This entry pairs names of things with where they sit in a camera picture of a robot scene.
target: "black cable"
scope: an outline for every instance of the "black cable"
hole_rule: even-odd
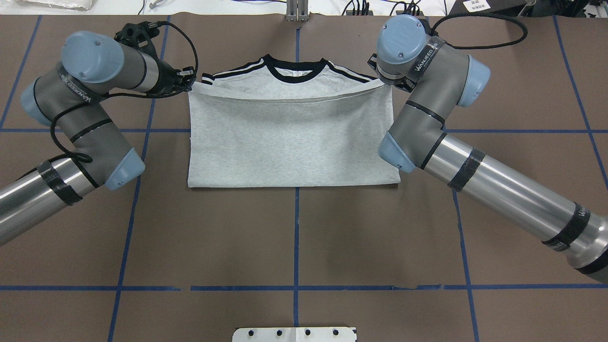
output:
[[[347,2],[346,6],[344,6],[344,9],[343,9],[341,15],[344,15],[344,13],[346,13],[346,9],[348,8],[348,5],[350,5],[350,4],[353,4],[353,11],[354,11],[354,2],[353,2],[353,0],[350,0]]]
[[[64,115],[71,113],[72,111],[75,111],[79,108],[82,108],[84,106],[88,106],[89,104],[87,102],[83,102],[83,103],[79,103],[76,106],[72,106],[64,111],[62,111],[61,113],[57,114],[57,116],[55,116],[55,118],[53,119],[53,121],[50,122],[50,138],[53,140],[53,143],[63,152],[62,154],[58,155],[58,156],[54,156],[53,158],[49,159],[49,162],[54,162],[57,161],[59,159],[63,159],[63,158],[72,158],[75,159],[79,162],[85,162],[85,163],[89,163],[93,161],[93,158],[91,158],[91,156],[85,154],[85,153],[80,153],[80,152],[72,152],[70,150],[68,150],[60,141],[59,139],[57,139],[57,135],[55,134],[55,127],[57,126],[57,121],[59,121],[59,119],[61,119]],[[34,167],[32,170],[29,170],[28,172],[26,172],[23,176],[17,178],[17,180],[20,180],[21,178],[29,175],[30,173],[36,171],[36,167]]]
[[[397,1],[397,2],[395,2],[395,5],[393,5],[393,9],[390,10],[389,16],[393,15],[393,12],[395,11],[395,7],[397,7],[398,4],[403,4],[403,10],[404,11],[406,10],[406,6],[407,6],[406,2],[405,1]]]
[[[494,14],[494,13],[459,13],[459,14],[452,14],[452,15],[445,16],[445,17],[439,19],[435,23],[435,25],[433,25],[433,28],[430,30],[430,35],[432,36],[432,35],[437,34],[437,27],[444,21],[452,19],[452,18],[461,18],[461,17],[465,17],[465,16],[481,16],[481,17],[495,18],[495,19],[509,21],[509,22],[519,26],[520,29],[522,29],[522,36],[519,37],[519,39],[510,41],[508,43],[486,45],[486,46],[455,46],[455,45],[446,43],[446,44],[450,45],[451,47],[453,47],[454,49],[459,49],[459,50],[495,49],[497,47],[515,45],[517,43],[520,43],[522,40],[526,39],[526,37],[528,36],[528,29],[519,20],[512,18],[510,16],[499,15],[499,14]]]
[[[144,7],[146,7],[146,0],[143,0],[142,8],[139,10],[139,12],[137,13],[137,15],[142,14]]]

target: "blue grid line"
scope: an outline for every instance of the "blue grid line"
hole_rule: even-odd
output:
[[[465,269],[466,292],[469,297],[469,310],[471,311],[471,323],[473,326],[473,337],[475,342],[479,342],[479,330],[477,328],[477,315],[475,314],[475,302],[473,301],[473,291],[471,289],[471,275],[469,274],[469,262],[466,257],[465,233],[462,229],[462,218],[460,216],[460,206],[458,205],[458,194],[452,191],[452,199],[456,207],[456,216],[458,218],[458,233],[460,234],[460,251],[462,254],[462,264]]]
[[[197,286],[190,291],[293,291],[292,285]],[[394,285],[298,285],[298,291],[463,291],[463,290],[571,290],[608,289],[607,284],[482,284],[482,285],[418,285],[415,288]],[[0,291],[116,291],[115,285],[0,285]],[[181,291],[174,286],[123,286],[125,291]]]
[[[0,291],[116,291],[116,286],[0,285]]]
[[[443,285],[418,285],[415,288],[394,285],[301,285],[301,291],[429,291],[447,290]]]
[[[300,29],[298,27],[295,29],[295,62],[298,63],[300,61]]]
[[[105,285],[0,285],[0,291],[116,291]],[[123,286],[122,291],[181,291],[174,286]]]
[[[574,81],[574,75],[572,75],[572,70],[570,69],[570,63],[568,62],[568,57],[566,56],[566,51],[564,49],[564,43],[562,42],[562,35],[559,33],[559,24],[558,17],[553,16],[553,25],[555,26],[555,32],[558,36],[559,48],[562,51],[562,57],[564,58],[564,64],[566,66],[566,70],[568,71],[568,76],[570,77],[570,83],[572,83],[572,88],[574,89],[574,93],[576,95],[576,101],[578,102],[578,106],[581,109],[582,119],[585,122],[585,127],[587,127],[587,132],[589,134],[589,139],[591,140],[591,144],[593,145],[593,151],[595,152],[595,158],[598,160],[599,171],[602,173],[602,177],[604,178],[604,185],[608,190],[608,177],[606,177],[606,170],[604,169],[604,163],[602,163],[602,158],[599,155],[598,146],[595,144],[595,138],[593,137],[593,133],[591,132],[591,126],[589,125],[589,119],[587,118],[587,113],[585,113],[585,107],[582,105],[581,96],[578,92],[578,87],[576,86],[576,82]]]
[[[21,60],[21,65],[19,66],[19,71],[17,71],[17,76],[15,76],[15,82],[13,82],[13,88],[10,90],[9,98],[6,101],[6,106],[4,107],[4,112],[2,113],[2,118],[0,119],[0,128],[4,125],[4,121],[6,120],[6,116],[9,114],[10,104],[13,102],[13,96],[15,95],[15,91],[17,90],[17,84],[19,84],[19,79],[21,78],[21,73],[23,72],[23,67],[26,65],[27,57],[30,54],[30,50],[32,49],[32,44],[34,42],[34,38],[36,37],[36,33],[38,32],[38,28],[40,26],[40,21],[42,21],[42,16],[38,16],[38,20],[36,20],[36,25],[34,26],[34,31],[32,32],[32,36],[30,37],[29,43],[27,43],[26,53],[23,54],[23,59]]]
[[[122,133],[190,133],[189,128],[121,128]],[[6,133],[48,133],[48,128],[0,128],[0,132]]]
[[[300,28],[295,30],[295,62],[300,61]],[[300,188],[295,189],[294,200],[294,327],[300,326]]]
[[[444,129],[446,133],[561,133],[561,134],[587,134],[588,130],[501,130],[501,129]],[[608,130],[595,130],[594,133],[608,133]]]
[[[123,286],[121,291],[181,291],[175,286]]]
[[[189,128],[121,128],[122,133],[190,133]],[[608,130],[500,130],[500,129],[444,129],[446,133],[542,133],[542,134],[606,134]],[[48,133],[48,128],[0,128],[6,133]]]
[[[295,222],[294,222],[294,327],[300,326],[299,317],[300,287],[300,188],[295,189]]]
[[[571,289],[571,288],[608,288],[606,284],[494,284],[471,285],[472,290],[534,290],[534,289]]]
[[[171,21],[171,16],[167,16],[167,21]],[[165,26],[165,34],[162,39],[162,48],[160,59],[162,60],[165,55],[165,48],[167,47],[167,37],[169,33],[169,27]],[[142,149],[142,160],[144,161],[146,158],[146,152],[148,149],[148,141],[150,139],[150,128],[152,126],[152,120],[154,117],[154,105],[156,104],[156,100],[153,99],[150,105],[150,113],[148,115],[148,124],[146,127],[146,136],[143,140],[143,149]],[[120,305],[120,295],[122,294],[122,284],[125,278],[125,270],[126,270],[126,261],[129,255],[129,246],[131,244],[131,235],[133,233],[133,224],[135,222],[135,207],[137,206],[137,201],[139,199],[139,190],[142,184],[142,177],[137,177],[137,183],[135,185],[135,194],[133,195],[133,203],[131,205],[131,215],[129,217],[129,225],[126,231],[126,239],[125,239],[125,249],[122,254],[122,263],[120,264],[120,274],[118,278],[118,288],[116,290],[116,297],[114,298],[114,309],[112,310],[112,319],[110,321],[110,328],[108,332],[108,342],[112,342],[114,338],[114,329],[116,327],[116,319],[118,317],[118,309]]]
[[[191,286],[190,291],[293,291],[291,285]]]

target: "gray t-shirt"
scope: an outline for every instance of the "gray t-shirt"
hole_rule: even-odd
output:
[[[399,182],[377,154],[393,122],[391,87],[373,77],[266,55],[203,74],[188,96],[189,187]]]

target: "ur robot arm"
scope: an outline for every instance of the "ur robot arm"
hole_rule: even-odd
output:
[[[378,77],[411,92],[382,141],[380,157],[404,172],[418,167],[472,196],[565,254],[582,274],[608,284],[605,217],[443,131],[454,107],[469,106],[483,91],[489,69],[429,36],[413,16],[389,19],[376,48],[368,63]]]
[[[24,91],[25,111],[43,125],[60,127],[75,149],[0,189],[0,246],[95,188],[115,190],[143,172],[143,161],[99,103],[116,96],[108,94],[114,88],[142,92],[122,95],[143,98],[190,89],[196,68],[173,69],[156,55],[151,39],[162,25],[175,27],[163,21],[127,24],[114,39],[73,33],[57,66]]]

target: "brown table surface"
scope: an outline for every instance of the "brown table surface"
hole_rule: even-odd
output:
[[[60,59],[64,39],[113,36],[144,19],[166,17],[0,16],[1,187],[59,153],[19,96]],[[208,73],[270,53],[370,74],[385,20],[170,17]],[[606,214],[608,21],[525,24],[523,43],[470,52],[492,78],[473,106],[454,110],[448,130]],[[520,34],[479,18],[439,32],[458,45]],[[192,64],[177,32],[163,37],[155,42],[166,43],[166,61]],[[396,113],[406,98],[395,90]],[[236,327],[294,325],[357,327],[360,341],[606,340],[606,286],[423,171],[402,174],[399,186],[193,190],[186,94],[104,107],[146,172],[0,248],[2,341],[230,341]]]

